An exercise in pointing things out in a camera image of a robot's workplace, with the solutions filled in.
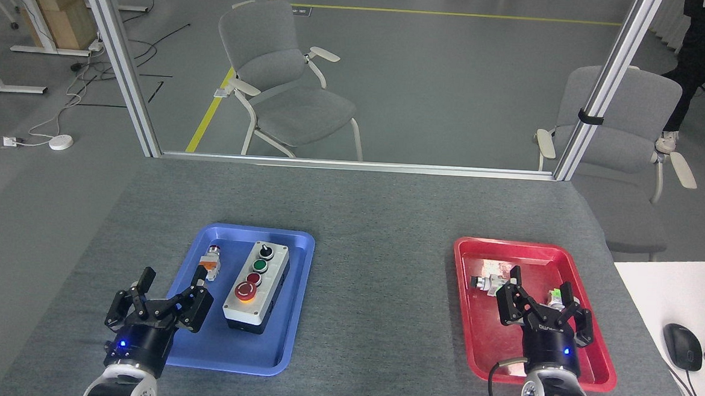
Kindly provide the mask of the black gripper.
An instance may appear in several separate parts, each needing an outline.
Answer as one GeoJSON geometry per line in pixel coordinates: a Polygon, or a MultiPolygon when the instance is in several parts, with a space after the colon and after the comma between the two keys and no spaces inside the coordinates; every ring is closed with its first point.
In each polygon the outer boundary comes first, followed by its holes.
{"type": "MultiPolygon", "coordinates": [[[[535,299],[522,286],[521,267],[510,270],[510,278],[495,293],[498,315],[503,326],[522,323],[526,312],[534,310],[535,299]]],[[[594,342],[592,312],[581,306],[572,291],[570,281],[564,281],[559,289],[561,309],[553,308],[548,318],[551,328],[539,328],[539,324],[525,323],[522,326],[522,350],[527,361],[524,372],[536,368],[563,368],[580,376],[578,347],[594,342]]]]}
{"type": "Polygon", "coordinates": [[[188,288],[158,303],[156,320],[163,323],[147,321],[150,311],[145,295],[156,276],[152,267],[145,267],[128,289],[117,291],[104,318],[104,325],[117,334],[113,341],[106,342],[104,366],[137,365],[153,378],[160,378],[177,328],[200,331],[214,303],[205,286],[206,275],[206,268],[198,266],[188,288]]]}

